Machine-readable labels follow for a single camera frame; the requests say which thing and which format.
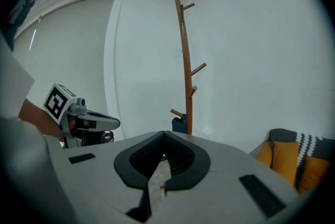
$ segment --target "black rubber pad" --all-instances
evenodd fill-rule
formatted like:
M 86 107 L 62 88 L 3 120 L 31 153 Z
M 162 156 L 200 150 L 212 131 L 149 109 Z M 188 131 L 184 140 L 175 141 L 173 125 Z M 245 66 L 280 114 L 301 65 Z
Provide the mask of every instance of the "black rubber pad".
M 242 176 L 239 180 L 267 217 L 285 208 L 284 204 L 255 175 Z
M 74 164 L 74 163 L 84 162 L 84 161 L 87 161 L 87 160 L 92 159 L 92 158 L 95 158 L 95 155 L 93 155 L 91 153 L 87 153 L 87 154 L 83 154 L 83 155 L 69 157 L 69 161 L 70 161 L 70 163 Z

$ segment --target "orange cushion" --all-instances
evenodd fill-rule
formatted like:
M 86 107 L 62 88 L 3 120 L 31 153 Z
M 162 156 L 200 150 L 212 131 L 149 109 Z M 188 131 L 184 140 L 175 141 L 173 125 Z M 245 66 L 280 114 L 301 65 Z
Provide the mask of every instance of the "orange cushion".
M 298 142 L 274 142 L 272 169 L 281 174 L 292 186 L 297 173 Z
M 299 183 L 299 193 L 303 194 L 310 188 L 318 186 L 325 177 L 330 162 L 315 157 L 306 157 L 304 172 Z
M 257 160 L 267 167 L 270 167 L 272 161 L 272 149 L 268 141 L 263 143 L 262 149 L 257 156 Z

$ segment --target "white cube with marker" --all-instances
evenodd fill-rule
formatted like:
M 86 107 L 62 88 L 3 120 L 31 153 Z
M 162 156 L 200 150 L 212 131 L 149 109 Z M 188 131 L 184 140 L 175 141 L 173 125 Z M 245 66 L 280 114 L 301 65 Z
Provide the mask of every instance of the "white cube with marker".
M 77 102 L 77 96 L 64 85 L 54 84 L 51 88 L 43 108 L 50 117 L 59 125 L 64 113 L 72 103 Z

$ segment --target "person's arm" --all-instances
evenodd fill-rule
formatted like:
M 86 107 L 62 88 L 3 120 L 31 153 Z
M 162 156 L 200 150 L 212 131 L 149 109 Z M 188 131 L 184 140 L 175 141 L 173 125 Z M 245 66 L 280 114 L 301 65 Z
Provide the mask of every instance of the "person's arm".
M 45 110 L 35 106 L 27 99 L 23 103 L 19 113 L 19 118 L 22 121 L 27 121 L 35 125 L 42 134 L 53 136 L 58 138 L 59 141 L 63 141 L 57 123 Z

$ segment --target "wooden coat rack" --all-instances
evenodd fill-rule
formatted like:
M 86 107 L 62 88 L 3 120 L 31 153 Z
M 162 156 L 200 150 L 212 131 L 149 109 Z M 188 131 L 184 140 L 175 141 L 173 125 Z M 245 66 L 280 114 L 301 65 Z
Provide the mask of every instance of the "wooden coat rack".
M 188 39 L 186 24 L 184 18 L 184 11 L 193 7 L 195 4 L 189 4 L 185 7 L 180 3 L 180 0 L 174 0 L 176 3 L 176 9 L 178 14 L 180 36 L 182 39 L 182 49 L 183 49 L 183 61 L 184 61 L 184 77 L 185 77 L 185 99 L 186 99 L 186 124 L 187 124 L 187 133 L 192 135 L 192 124 L 193 124 L 193 103 L 192 97 L 197 91 L 196 86 L 192 86 L 192 76 L 202 70 L 206 63 L 200 65 L 195 70 L 191 71 L 191 60 L 189 58 L 189 48 L 188 48 Z M 183 117 L 183 114 L 179 111 L 171 109 L 173 114 L 176 114 L 179 117 Z

